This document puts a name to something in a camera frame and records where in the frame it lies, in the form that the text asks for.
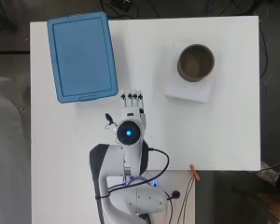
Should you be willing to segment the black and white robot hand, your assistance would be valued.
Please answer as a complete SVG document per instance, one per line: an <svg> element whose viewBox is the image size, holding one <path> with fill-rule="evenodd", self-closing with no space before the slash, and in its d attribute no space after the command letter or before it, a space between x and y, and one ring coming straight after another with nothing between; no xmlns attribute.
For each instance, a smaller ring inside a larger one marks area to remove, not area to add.
<svg viewBox="0 0 280 224"><path fill-rule="evenodd" d="M120 92L121 119L138 120L144 128L147 126L146 114L144 111L143 93L136 89L122 90Z"/></svg>

